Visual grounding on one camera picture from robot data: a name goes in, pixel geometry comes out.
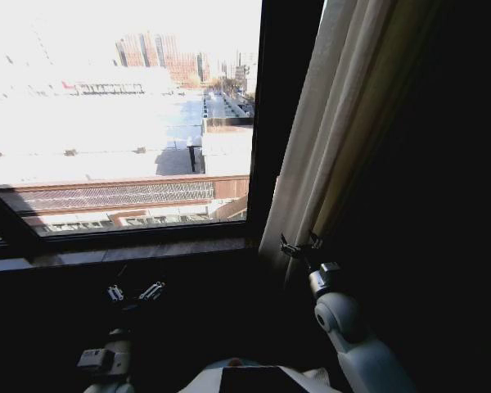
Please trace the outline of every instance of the window frame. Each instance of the window frame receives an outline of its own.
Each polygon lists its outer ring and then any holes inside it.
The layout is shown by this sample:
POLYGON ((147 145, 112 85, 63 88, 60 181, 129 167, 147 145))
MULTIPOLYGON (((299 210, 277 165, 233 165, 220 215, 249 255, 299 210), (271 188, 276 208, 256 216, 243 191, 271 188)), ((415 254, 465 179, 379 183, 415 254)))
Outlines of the window frame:
POLYGON ((41 237, 0 198, 0 257, 26 257, 65 250, 131 246, 157 240, 181 241, 201 237, 242 236, 259 240, 268 219, 276 179, 282 167, 318 32, 322 7, 323 0, 306 2, 306 7, 286 7, 281 0, 263 0, 245 221, 121 228, 41 237), (286 59, 289 66, 281 66, 281 59, 286 59))

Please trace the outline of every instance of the sky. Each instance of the sky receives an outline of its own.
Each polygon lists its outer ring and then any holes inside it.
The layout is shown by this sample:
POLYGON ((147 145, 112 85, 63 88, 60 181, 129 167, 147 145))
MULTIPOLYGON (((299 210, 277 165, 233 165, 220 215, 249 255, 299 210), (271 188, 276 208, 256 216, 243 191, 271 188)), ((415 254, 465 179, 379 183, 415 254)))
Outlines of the sky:
POLYGON ((40 61, 34 31, 56 66, 112 64, 116 40, 148 30, 227 58, 258 51, 260 14, 261 0, 2 0, 0 66, 5 55, 40 61))

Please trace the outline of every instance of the curtain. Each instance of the curtain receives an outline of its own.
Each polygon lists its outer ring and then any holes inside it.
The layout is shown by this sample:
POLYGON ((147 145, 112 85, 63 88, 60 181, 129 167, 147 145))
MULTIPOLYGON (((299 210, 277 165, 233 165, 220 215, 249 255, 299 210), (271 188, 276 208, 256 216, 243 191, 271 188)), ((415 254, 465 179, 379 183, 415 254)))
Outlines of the curtain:
POLYGON ((413 67, 433 3, 328 0, 259 248, 286 282, 296 262, 280 252, 280 234, 299 245, 331 227, 413 67))

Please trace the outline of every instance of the window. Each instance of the window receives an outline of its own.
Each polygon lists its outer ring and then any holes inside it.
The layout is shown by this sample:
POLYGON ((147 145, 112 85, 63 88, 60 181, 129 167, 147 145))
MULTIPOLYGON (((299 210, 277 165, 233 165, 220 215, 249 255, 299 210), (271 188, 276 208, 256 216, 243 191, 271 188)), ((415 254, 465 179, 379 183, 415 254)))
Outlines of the window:
POLYGON ((260 17, 0 2, 0 198, 42 237, 244 219, 260 17))

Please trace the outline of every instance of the window sill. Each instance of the window sill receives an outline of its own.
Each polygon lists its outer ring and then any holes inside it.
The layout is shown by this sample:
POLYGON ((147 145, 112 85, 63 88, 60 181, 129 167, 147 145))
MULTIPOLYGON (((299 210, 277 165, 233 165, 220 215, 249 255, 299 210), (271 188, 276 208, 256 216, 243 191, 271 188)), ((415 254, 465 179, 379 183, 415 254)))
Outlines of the window sill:
POLYGON ((253 250, 256 247, 258 247, 257 242, 249 237, 218 237, 190 241, 161 242, 160 244, 41 255, 32 258, 31 261, 24 258, 4 259, 0 260, 0 272, 133 260, 163 260, 187 255, 253 250))

